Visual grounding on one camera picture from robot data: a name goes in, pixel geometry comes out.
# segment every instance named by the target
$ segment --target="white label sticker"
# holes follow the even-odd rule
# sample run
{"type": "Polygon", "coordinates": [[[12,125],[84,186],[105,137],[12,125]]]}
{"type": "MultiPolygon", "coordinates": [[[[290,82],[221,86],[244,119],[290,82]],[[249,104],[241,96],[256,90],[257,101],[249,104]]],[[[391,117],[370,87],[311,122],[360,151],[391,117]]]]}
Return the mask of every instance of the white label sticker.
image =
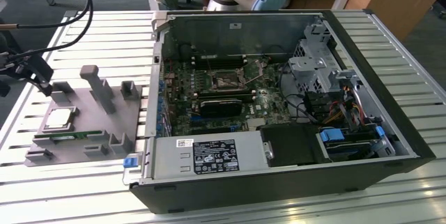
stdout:
{"type": "Polygon", "coordinates": [[[176,147],[191,147],[193,144],[193,139],[177,139],[176,147]]]}

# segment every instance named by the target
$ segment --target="aluminum workbench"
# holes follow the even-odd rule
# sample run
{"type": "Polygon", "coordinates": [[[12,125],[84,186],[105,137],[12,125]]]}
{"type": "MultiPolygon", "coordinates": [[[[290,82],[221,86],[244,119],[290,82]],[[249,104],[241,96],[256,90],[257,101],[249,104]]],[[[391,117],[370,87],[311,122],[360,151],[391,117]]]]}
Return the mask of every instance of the aluminum workbench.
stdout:
{"type": "MultiPolygon", "coordinates": [[[[152,63],[151,11],[96,12],[87,35],[45,54],[53,81],[95,64],[111,86],[143,85],[136,151],[143,149],[152,63]]],[[[0,223],[438,223],[446,218],[446,94],[374,15],[335,11],[347,33],[432,149],[436,160],[364,191],[155,215],[121,183],[121,160],[28,168],[22,165],[49,98],[26,85],[0,131],[0,223]]],[[[49,46],[69,42],[87,17],[60,28],[49,46]]]]}

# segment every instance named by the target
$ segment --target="green circuit board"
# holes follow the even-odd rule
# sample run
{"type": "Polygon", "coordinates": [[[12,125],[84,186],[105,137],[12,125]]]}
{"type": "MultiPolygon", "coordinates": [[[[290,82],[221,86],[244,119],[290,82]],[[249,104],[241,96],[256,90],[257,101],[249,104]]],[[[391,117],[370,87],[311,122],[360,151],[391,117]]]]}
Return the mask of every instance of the green circuit board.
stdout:
{"type": "Polygon", "coordinates": [[[212,132],[211,129],[248,131],[248,119],[264,121],[264,124],[288,122],[290,112],[276,88],[278,66],[279,64],[268,65],[261,57],[247,58],[245,65],[237,69],[195,70],[187,62],[165,63],[172,136],[200,134],[201,131],[208,133],[212,132]],[[193,110],[200,103],[193,94],[216,92],[219,88],[248,90],[252,103],[243,103],[237,116],[204,119],[199,110],[193,110]]]}

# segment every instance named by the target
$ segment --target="processor chip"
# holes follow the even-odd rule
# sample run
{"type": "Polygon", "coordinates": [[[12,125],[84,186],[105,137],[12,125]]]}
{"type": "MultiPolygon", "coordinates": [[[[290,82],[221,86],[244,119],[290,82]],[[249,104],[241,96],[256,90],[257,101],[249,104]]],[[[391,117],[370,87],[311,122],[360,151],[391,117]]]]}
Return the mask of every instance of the processor chip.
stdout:
{"type": "Polygon", "coordinates": [[[72,110],[69,108],[51,111],[45,126],[47,128],[60,128],[68,124],[72,110]]]}
{"type": "Polygon", "coordinates": [[[237,88],[239,79],[236,72],[217,72],[212,78],[212,84],[217,89],[237,88]]]}

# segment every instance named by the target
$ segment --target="motherboard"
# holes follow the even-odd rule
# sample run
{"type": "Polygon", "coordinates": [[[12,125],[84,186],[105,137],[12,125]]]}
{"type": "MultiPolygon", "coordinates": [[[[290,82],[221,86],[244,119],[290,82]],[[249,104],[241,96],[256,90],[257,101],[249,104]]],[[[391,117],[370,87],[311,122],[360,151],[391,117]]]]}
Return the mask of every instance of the motherboard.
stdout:
{"type": "Polygon", "coordinates": [[[255,131],[291,120],[265,56],[216,55],[164,62],[172,136],[255,131]]]}

